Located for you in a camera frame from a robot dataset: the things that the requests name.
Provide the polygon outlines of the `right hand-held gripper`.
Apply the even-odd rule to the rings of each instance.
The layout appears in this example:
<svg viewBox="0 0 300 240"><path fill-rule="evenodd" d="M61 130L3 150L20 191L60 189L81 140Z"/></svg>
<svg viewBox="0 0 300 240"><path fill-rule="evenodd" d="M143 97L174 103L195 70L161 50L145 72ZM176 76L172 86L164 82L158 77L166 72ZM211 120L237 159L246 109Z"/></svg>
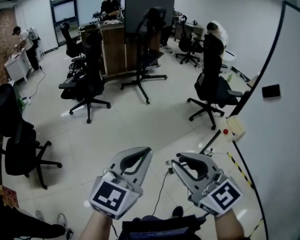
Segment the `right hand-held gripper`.
<svg viewBox="0 0 300 240"><path fill-rule="evenodd" d="M195 171L196 177L184 165ZM207 155L179 153L179 162L171 160L171 166L182 183L192 192L190 201L215 217L230 211L243 196L233 178L227 177L222 169L217 170L215 162Z"/></svg>

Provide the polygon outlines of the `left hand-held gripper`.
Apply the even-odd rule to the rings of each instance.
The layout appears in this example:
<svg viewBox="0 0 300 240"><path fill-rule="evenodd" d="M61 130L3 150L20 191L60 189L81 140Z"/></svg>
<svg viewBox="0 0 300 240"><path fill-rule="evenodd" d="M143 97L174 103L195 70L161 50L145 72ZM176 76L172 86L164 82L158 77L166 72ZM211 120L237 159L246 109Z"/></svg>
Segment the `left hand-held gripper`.
<svg viewBox="0 0 300 240"><path fill-rule="evenodd" d="M150 147L134 147L117 153L109 162L110 170L105 169L94 182L88 200L91 208L114 220L121 219L143 195L141 185L152 157Z"/></svg>

